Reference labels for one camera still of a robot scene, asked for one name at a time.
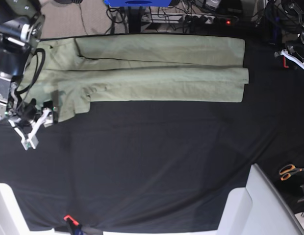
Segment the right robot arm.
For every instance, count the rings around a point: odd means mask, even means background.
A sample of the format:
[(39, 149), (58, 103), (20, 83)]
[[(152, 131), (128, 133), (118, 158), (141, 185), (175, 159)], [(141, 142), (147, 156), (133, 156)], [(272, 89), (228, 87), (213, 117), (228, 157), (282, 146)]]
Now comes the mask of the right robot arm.
[(25, 150), (36, 149), (36, 133), (55, 124), (51, 100), (37, 108), (25, 100), (46, 58), (38, 48), (45, 16), (40, 0), (0, 0), (0, 121), (6, 120), (20, 136)]

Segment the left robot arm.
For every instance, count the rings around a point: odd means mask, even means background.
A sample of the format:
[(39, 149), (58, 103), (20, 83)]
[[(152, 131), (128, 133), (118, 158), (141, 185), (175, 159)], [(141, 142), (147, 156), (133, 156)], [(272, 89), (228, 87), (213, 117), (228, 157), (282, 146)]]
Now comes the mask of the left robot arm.
[(285, 68), (294, 64), (304, 71), (304, 0), (269, 0), (264, 16), (281, 33), (274, 56)]

